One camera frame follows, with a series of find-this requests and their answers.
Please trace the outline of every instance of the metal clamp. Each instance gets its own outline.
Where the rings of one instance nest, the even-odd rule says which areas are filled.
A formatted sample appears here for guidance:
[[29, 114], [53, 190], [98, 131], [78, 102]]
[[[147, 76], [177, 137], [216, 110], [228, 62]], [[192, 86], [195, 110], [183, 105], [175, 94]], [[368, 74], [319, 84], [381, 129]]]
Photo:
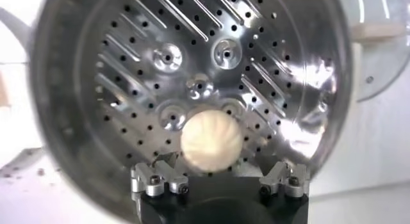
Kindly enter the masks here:
[[188, 177], [178, 174], [164, 161], [157, 161], [155, 168], [138, 163], [131, 169], [131, 190], [134, 200], [141, 192], [151, 197], [162, 195], [166, 182], [169, 183], [169, 190], [172, 193], [182, 195], [189, 191]]

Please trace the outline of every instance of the machine part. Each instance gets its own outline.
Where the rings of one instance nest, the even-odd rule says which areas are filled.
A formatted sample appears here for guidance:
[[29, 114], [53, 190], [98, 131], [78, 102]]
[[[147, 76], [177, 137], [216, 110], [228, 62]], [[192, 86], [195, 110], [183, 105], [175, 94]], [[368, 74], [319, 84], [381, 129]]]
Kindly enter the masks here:
[[150, 224], [308, 223], [306, 195], [289, 199], [281, 186], [275, 196], [261, 199], [259, 187], [256, 177], [191, 177], [184, 198], [169, 191], [155, 199], [143, 194], [139, 218]]
[[268, 175], [259, 179], [261, 195], [276, 194], [281, 181], [287, 177], [288, 172], [288, 168], [284, 162], [277, 162]]
[[387, 90], [408, 66], [410, 0], [340, 1], [352, 38], [363, 44], [357, 99], [363, 102]]
[[151, 197], [160, 196], [165, 190], [164, 183], [164, 179], [155, 174], [145, 163], [138, 163], [131, 169], [132, 194], [144, 191]]
[[164, 161], [156, 162], [155, 169], [169, 183], [169, 190], [172, 193], [183, 195], [188, 192], [188, 177], [178, 174], [175, 169], [171, 168]]
[[338, 0], [47, 0], [29, 89], [60, 167], [133, 221], [127, 168], [179, 163], [180, 128], [201, 111], [239, 121], [241, 158], [215, 175], [178, 172], [255, 176], [263, 154], [315, 174], [349, 108], [348, 32]]
[[307, 192], [305, 191], [306, 183], [308, 179], [308, 173], [306, 171], [306, 166], [298, 164], [285, 181], [284, 192], [286, 196], [292, 198], [300, 198], [304, 196]]

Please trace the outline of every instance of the white dough ball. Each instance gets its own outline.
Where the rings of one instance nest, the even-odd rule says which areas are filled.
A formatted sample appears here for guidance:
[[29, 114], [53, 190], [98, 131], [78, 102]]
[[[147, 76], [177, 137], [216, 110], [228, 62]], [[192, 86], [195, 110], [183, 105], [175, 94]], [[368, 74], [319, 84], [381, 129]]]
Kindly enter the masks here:
[[185, 124], [181, 136], [185, 159], [204, 172], [225, 170], [235, 163], [242, 143], [238, 122], [217, 110], [194, 115]]

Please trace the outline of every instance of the reflective metal surface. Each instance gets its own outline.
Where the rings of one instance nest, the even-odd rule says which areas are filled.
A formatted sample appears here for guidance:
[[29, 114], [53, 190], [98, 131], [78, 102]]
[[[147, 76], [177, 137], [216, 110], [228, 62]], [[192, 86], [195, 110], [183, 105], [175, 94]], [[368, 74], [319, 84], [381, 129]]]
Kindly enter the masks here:
[[205, 109], [242, 125], [241, 159], [214, 175], [261, 175], [254, 156], [315, 174], [350, 102], [350, 42], [338, 0], [48, 0], [31, 88], [49, 148], [71, 179], [133, 221], [129, 168], [179, 153]]

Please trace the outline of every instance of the metal bowl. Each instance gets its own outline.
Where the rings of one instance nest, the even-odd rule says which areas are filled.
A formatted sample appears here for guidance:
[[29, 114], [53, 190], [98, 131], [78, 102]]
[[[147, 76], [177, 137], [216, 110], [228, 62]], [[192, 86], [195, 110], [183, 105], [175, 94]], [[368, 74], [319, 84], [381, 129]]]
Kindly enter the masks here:
[[314, 175], [349, 108], [352, 60], [338, 0], [47, 0], [30, 79], [60, 166], [134, 221], [132, 165], [165, 159], [203, 175], [179, 136], [206, 109], [245, 135], [241, 159], [215, 176], [261, 175], [258, 156]]

